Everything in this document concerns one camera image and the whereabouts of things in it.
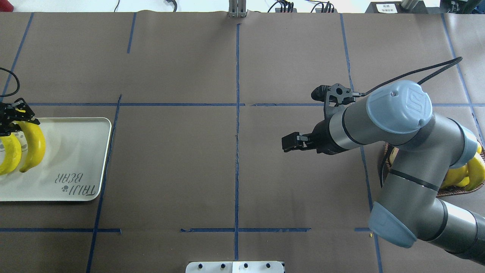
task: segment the robotic arm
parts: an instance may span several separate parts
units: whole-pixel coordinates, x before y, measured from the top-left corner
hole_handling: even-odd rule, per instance
[[[436,198],[448,169],[473,158],[475,135],[433,113],[428,94],[412,81],[382,86],[345,107],[356,101],[355,96],[340,84],[315,89],[312,98],[325,102],[325,119],[310,134],[283,137],[284,152],[316,149],[338,154],[377,141],[399,147],[374,202],[369,228],[401,247],[421,239],[485,265],[485,218]]]

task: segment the table surface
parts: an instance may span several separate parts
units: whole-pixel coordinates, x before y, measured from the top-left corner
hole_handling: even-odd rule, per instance
[[[9,0],[15,12],[111,12],[117,0]],[[267,12],[274,0],[247,0],[246,8],[253,11]],[[306,0],[293,0],[298,12],[310,12],[315,3]],[[333,0],[335,8],[341,13],[364,13],[370,0]],[[440,0],[424,0],[427,7],[439,7]],[[228,11],[228,0],[177,0],[179,12],[214,12]],[[173,4],[165,0],[120,0],[118,12],[137,12],[152,10],[173,11]]]
[[[484,23],[0,13],[0,66],[18,75],[18,96],[38,117],[107,117],[114,136],[95,200],[0,204],[0,270],[184,272],[191,261],[239,259],[285,261],[287,272],[482,272],[426,242],[370,237],[382,142],[328,156],[283,153],[280,140],[323,119],[316,86],[367,91],[455,56],[459,66],[423,89],[434,111],[482,136],[485,31],[470,26]],[[6,73],[0,83],[15,88]],[[485,215],[485,190],[443,199]]]

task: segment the white background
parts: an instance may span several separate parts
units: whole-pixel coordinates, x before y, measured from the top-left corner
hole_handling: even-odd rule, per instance
[[[177,12],[228,11],[228,0],[176,0]],[[315,3],[292,0],[298,12],[310,12]],[[9,0],[14,12],[112,12],[118,0]],[[246,8],[267,12],[274,0],[247,0]],[[331,0],[340,13],[364,13],[370,0]],[[427,7],[438,7],[439,0],[424,0]],[[152,10],[173,11],[173,5],[165,0],[120,0],[119,12]]]

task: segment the white label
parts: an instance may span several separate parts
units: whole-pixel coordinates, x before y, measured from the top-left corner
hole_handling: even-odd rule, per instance
[[[395,4],[376,4],[375,7],[380,13],[397,13]]]

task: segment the red object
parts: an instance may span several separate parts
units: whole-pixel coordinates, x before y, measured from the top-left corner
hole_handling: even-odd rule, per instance
[[[0,11],[12,12],[14,6],[7,0],[0,0]]]

